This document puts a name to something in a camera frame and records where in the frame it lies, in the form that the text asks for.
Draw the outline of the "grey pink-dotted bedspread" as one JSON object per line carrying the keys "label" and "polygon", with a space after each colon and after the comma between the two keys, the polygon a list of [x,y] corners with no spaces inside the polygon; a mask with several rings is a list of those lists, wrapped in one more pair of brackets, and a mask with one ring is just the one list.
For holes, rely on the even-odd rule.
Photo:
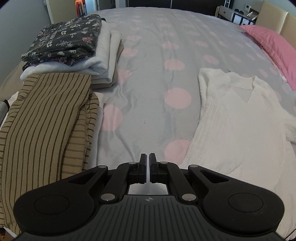
{"label": "grey pink-dotted bedspread", "polygon": [[[108,10],[101,16],[121,33],[124,49],[118,81],[109,88],[91,88],[100,107],[86,169],[134,161],[145,152],[180,164],[198,124],[202,67],[256,76],[270,85],[283,108],[295,111],[291,88],[238,26],[168,9]],[[14,77],[1,98],[22,86]]]}

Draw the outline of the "beige padded headboard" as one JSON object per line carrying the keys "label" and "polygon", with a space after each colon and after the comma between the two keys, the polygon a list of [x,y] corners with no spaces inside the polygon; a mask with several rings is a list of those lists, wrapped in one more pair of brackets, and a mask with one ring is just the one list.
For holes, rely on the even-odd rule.
{"label": "beige padded headboard", "polygon": [[295,49],[296,19],[295,16],[278,6],[263,1],[255,25],[265,27],[278,33]]}

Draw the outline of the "dark wardrobe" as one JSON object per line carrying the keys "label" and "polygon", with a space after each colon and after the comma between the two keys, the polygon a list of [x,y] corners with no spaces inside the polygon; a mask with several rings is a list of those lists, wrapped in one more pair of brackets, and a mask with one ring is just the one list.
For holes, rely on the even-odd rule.
{"label": "dark wardrobe", "polygon": [[182,11],[192,11],[204,15],[214,16],[218,6],[223,6],[223,0],[129,0],[126,1],[128,7],[151,7],[179,9]]}

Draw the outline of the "white folded sweatshirt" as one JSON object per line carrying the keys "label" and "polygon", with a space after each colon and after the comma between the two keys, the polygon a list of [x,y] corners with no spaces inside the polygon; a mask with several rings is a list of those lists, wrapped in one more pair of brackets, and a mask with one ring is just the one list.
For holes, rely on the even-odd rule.
{"label": "white folded sweatshirt", "polygon": [[24,81],[31,74],[78,72],[89,75],[102,75],[108,69],[110,52],[111,29],[106,21],[102,21],[102,27],[97,39],[95,55],[81,60],[72,66],[63,63],[49,61],[33,65],[25,69],[20,75],[20,81]]}

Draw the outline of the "brown striped folded garment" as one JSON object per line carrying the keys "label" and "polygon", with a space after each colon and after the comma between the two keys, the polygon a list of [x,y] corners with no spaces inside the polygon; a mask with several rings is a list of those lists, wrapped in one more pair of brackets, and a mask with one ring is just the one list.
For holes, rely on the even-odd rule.
{"label": "brown striped folded garment", "polygon": [[99,107],[89,75],[26,78],[1,127],[1,227],[19,234],[20,196],[86,170]]}

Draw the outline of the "white textured top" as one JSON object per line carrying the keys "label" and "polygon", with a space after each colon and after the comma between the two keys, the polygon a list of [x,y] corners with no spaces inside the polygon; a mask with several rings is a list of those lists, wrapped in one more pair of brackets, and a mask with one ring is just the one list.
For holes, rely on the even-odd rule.
{"label": "white textured top", "polygon": [[265,188],[285,205],[277,233],[295,237],[295,117],[256,76],[202,68],[200,119],[182,168],[197,164]]}

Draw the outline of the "pink pillow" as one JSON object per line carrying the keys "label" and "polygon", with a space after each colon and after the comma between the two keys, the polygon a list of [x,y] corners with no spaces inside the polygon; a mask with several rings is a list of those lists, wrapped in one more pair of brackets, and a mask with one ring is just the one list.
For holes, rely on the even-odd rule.
{"label": "pink pillow", "polygon": [[256,25],[243,25],[241,28],[264,49],[282,71],[291,89],[295,91],[295,49],[280,34]]}

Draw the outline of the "black floral folded garment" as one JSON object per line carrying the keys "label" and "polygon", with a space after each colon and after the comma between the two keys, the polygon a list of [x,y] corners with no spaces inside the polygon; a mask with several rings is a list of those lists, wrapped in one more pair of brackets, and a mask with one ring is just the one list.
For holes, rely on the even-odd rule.
{"label": "black floral folded garment", "polygon": [[22,54],[23,70],[43,62],[59,62],[72,66],[94,56],[102,27],[99,15],[81,16],[67,22],[43,27]]}

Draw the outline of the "white bedside shelf unit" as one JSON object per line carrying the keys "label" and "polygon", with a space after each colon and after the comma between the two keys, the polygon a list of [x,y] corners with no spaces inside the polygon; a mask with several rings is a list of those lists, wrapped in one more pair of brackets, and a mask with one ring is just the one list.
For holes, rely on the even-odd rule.
{"label": "white bedside shelf unit", "polygon": [[245,15],[242,11],[235,11],[224,6],[218,6],[215,16],[217,18],[232,22],[236,25],[255,25],[259,12],[250,9],[250,12]]}

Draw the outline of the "beige folded garment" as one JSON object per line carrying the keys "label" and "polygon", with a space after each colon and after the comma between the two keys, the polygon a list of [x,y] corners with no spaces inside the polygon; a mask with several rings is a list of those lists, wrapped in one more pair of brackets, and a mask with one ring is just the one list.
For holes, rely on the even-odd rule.
{"label": "beige folded garment", "polygon": [[117,63],[124,49],[119,31],[111,31],[110,53],[107,71],[100,76],[91,77],[91,88],[109,88],[118,81]]}

